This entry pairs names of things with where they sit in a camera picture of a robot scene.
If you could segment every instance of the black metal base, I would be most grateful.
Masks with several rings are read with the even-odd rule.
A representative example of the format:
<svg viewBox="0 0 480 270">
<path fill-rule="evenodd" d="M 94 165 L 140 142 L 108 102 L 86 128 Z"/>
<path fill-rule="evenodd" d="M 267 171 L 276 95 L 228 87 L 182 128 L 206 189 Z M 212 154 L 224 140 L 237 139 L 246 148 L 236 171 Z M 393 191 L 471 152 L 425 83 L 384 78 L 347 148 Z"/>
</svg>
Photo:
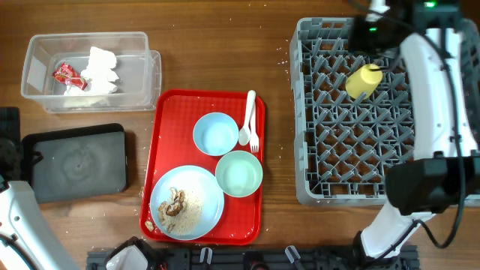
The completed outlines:
<svg viewBox="0 0 480 270">
<path fill-rule="evenodd" d="M 243 270 L 243 256 L 248 251 L 258 251 L 263 255 L 265 264 L 272 270 L 295 269 L 287 259 L 284 250 L 255 250 L 214 248 L 211 258 L 211 270 Z M 161 250 L 166 253 L 168 270 L 202 270 L 200 264 L 200 249 L 172 249 Z M 88 252 L 87 270 L 104 270 L 105 258 L 112 250 L 102 252 Z M 301 264 L 305 270 L 360 270 L 363 268 L 352 267 L 352 246 L 319 247 L 317 249 L 298 249 Z M 416 246 L 403 247 L 400 256 L 389 266 L 371 266 L 370 270 L 419 270 L 419 253 Z"/>
</svg>

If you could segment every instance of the spoon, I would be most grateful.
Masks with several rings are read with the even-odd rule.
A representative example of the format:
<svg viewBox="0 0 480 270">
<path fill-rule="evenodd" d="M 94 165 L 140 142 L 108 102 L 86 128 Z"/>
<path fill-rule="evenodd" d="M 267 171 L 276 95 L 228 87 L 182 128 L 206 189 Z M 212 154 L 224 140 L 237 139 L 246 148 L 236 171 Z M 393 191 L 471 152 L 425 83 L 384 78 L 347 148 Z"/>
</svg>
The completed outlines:
<svg viewBox="0 0 480 270">
<path fill-rule="evenodd" d="M 250 121 L 250 116 L 252 114 L 252 109 L 255 105 L 255 97 L 257 93 L 254 90 L 250 90 L 247 95 L 247 106 L 245 107 L 245 120 L 243 121 L 243 127 L 238 132 L 238 143 L 240 146 L 246 146 L 250 141 L 250 129 L 248 128 L 248 122 Z"/>
</svg>

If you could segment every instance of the wooden table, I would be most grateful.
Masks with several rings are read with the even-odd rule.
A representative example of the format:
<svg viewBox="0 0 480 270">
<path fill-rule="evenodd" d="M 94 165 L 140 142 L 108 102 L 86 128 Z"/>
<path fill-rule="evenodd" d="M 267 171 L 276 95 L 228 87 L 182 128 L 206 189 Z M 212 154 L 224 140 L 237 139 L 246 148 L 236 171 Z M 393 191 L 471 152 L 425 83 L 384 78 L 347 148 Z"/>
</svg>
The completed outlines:
<svg viewBox="0 0 480 270">
<path fill-rule="evenodd" d="M 113 248 L 139 229 L 140 197 L 149 156 L 153 112 L 51 115 L 20 95 L 23 61 L 36 34 L 141 31 L 162 55 L 163 90 L 171 88 L 247 91 L 255 89 L 268 107 L 262 232 L 252 246 L 347 245 L 376 216 L 378 207 L 306 207 L 296 199 L 294 126 L 288 45 L 302 17 L 351 17 L 345 1 L 54 0 L 40 4 L 0 4 L 0 106 L 19 107 L 22 135 L 118 122 L 128 131 L 130 187 L 123 193 L 41 206 L 55 234 L 84 267 L 86 253 Z M 465 17 L 480 23 L 474 1 Z M 455 211 L 430 222 L 444 239 Z M 468 208 L 454 244 L 437 250 L 419 230 L 423 269 L 478 269 L 480 209 Z M 179 244 L 152 243 L 154 246 Z"/>
</svg>

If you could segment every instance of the white fork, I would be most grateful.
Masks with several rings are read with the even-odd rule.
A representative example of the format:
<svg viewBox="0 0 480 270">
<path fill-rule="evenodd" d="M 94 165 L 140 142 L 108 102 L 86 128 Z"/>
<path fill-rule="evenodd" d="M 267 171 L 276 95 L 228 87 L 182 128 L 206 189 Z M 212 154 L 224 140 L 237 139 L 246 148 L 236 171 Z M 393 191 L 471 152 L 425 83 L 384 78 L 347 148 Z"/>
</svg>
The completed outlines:
<svg viewBox="0 0 480 270">
<path fill-rule="evenodd" d="M 250 138 L 250 150 L 252 153 L 257 153 L 260 150 L 260 139 L 257 135 L 257 106 L 254 104 L 252 109 L 252 116 L 250 117 L 250 129 L 252 135 Z"/>
</svg>

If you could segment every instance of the rice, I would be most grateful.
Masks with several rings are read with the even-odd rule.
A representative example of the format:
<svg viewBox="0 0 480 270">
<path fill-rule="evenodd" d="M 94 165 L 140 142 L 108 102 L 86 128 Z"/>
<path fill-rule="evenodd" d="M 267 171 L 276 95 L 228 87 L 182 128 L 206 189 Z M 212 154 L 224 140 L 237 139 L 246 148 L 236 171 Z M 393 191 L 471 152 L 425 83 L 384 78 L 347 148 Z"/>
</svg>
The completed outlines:
<svg viewBox="0 0 480 270">
<path fill-rule="evenodd" d="M 200 223 L 200 217 L 202 216 L 203 197 L 198 191 L 183 191 L 185 192 L 184 208 L 175 217 L 170 217 L 166 214 L 167 207 L 163 209 L 162 226 L 166 229 L 170 225 L 175 225 L 170 233 L 177 236 L 185 236 L 192 233 Z M 174 198 L 171 196 L 166 201 L 166 204 L 172 204 L 173 199 Z"/>
</svg>

